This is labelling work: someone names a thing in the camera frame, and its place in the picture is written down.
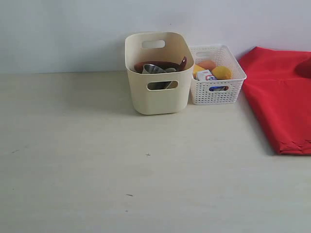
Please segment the blue white milk carton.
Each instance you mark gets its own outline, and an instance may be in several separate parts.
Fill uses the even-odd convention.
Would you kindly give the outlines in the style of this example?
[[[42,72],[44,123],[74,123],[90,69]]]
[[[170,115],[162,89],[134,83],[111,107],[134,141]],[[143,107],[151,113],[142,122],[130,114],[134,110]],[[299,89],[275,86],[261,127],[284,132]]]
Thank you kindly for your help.
[[[217,81],[218,79],[212,74],[210,70],[202,70],[196,73],[198,81]],[[228,86],[211,86],[209,91],[226,91]]]

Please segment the stainless steel cup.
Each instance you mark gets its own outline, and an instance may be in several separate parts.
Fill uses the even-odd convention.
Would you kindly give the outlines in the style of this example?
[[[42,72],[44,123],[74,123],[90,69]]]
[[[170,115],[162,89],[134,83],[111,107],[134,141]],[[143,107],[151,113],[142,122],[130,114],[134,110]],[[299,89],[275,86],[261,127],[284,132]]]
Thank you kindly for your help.
[[[142,74],[161,74],[167,73],[166,70],[152,64],[144,64]],[[164,90],[171,84],[171,81],[153,82],[148,84],[150,90]]]

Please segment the red table cloth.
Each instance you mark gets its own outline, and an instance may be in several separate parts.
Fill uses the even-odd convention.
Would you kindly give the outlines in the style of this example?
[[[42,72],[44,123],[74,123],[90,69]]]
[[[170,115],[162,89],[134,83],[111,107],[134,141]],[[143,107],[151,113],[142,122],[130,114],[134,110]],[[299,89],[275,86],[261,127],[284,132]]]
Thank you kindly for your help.
[[[311,153],[311,53],[254,47],[240,58],[243,92],[277,154]]]

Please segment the yellow lemon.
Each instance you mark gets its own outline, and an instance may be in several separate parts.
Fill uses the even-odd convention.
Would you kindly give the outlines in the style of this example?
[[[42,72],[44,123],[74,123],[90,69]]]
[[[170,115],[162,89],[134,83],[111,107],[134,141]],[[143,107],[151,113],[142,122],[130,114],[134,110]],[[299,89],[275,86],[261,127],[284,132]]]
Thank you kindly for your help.
[[[231,70],[225,66],[215,67],[212,74],[217,80],[230,80],[232,76]]]

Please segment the dark wooden spoon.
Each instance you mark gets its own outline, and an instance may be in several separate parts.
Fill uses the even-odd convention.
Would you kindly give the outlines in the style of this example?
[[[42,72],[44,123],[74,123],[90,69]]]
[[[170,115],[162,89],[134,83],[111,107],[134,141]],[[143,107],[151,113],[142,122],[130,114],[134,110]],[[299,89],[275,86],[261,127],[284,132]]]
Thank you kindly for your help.
[[[187,58],[186,56],[184,56],[184,58],[182,59],[181,63],[179,64],[178,68],[176,69],[177,72],[183,71],[185,66],[187,64]]]

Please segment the brown egg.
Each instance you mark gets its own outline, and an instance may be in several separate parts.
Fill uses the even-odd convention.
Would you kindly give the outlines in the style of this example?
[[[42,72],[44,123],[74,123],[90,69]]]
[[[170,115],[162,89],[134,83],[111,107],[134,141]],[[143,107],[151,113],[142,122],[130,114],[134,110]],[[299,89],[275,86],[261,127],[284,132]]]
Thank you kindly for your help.
[[[197,65],[203,68],[204,70],[208,69],[210,71],[212,71],[217,66],[216,63],[212,60],[204,60],[199,62]]]

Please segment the white perforated plastic basket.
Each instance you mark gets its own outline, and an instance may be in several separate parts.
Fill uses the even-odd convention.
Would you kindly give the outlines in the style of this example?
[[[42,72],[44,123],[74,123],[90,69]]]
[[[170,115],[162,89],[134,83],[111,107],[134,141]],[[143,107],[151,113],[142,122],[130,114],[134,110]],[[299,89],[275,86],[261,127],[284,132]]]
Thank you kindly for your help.
[[[225,45],[189,46],[195,64],[212,60],[218,66],[231,71],[230,80],[199,81],[191,79],[190,94],[195,105],[234,103],[240,93],[246,74],[238,61]]]

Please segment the cream plastic storage bin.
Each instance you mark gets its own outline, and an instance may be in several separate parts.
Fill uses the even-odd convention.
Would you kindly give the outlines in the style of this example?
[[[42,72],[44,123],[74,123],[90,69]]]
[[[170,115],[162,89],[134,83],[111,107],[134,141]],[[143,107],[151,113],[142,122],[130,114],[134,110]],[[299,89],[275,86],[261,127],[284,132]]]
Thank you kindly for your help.
[[[184,70],[162,74],[143,74],[134,66],[159,61],[179,65]],[[167,114],[187,106],[194,59],[184,37],[174,32],[146,32],[125,39],[125,66],[135,110],[144,115]]]

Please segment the brown round plate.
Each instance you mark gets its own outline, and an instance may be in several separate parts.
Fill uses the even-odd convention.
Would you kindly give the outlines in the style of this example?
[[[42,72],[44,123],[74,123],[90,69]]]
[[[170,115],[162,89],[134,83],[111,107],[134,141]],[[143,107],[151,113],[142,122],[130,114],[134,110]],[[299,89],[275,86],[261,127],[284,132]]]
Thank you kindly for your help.
[[[137,73],[143,72],[143,66],[145,64],[151,64],[160,67],[161,69],[167,69],[167,68],[175,68],[177,69],[179,67],[179,64],[172,63],[172,62],[163,62],[163,61],[146,61],[146,62],[140,62],[134,65],[134,71]]]

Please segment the yellow cheese wedge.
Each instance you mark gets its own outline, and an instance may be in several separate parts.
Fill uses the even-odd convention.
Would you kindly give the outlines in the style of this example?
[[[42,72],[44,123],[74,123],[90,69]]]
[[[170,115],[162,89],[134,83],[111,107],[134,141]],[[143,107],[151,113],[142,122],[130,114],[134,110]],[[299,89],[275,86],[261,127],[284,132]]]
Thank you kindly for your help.
[[[203,67],[200,67],[200,66],[198,66],[198,65],[194,65],[193,66],[193,72],[192,72],[192,74],[193,74],[193,78],[194,79],[197,79],[197,76],[196,76],[196,74],[197,74],[197,72],[200,72],[200,71],[204,71],[205,69],[203,68]]]

